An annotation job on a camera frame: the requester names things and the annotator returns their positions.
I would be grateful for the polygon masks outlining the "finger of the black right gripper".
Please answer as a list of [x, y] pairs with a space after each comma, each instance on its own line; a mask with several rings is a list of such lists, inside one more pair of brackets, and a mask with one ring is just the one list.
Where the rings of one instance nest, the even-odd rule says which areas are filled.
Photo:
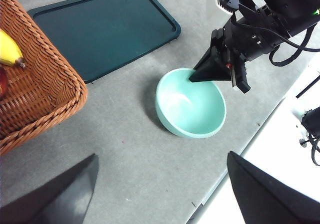
[[191, 82], [231, 81], [231, 73], [223, 62], [223, 56], [216, 46], [211, 46], [193, 68]]

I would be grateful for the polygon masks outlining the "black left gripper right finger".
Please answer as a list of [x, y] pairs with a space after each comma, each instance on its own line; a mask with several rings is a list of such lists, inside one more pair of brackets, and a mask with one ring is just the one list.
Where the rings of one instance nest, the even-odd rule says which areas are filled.
[[232, 190], [246, 224], [318, 224], [320, 203], [290, 188], [237, 153], [227, 155]]

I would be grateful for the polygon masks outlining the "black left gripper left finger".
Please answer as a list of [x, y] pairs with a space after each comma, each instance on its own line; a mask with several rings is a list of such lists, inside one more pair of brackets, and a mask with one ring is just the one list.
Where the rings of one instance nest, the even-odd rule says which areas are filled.
[[1, 207], [2, 224], [82, 224], [94, 195], [99, 157], [92, 154]]

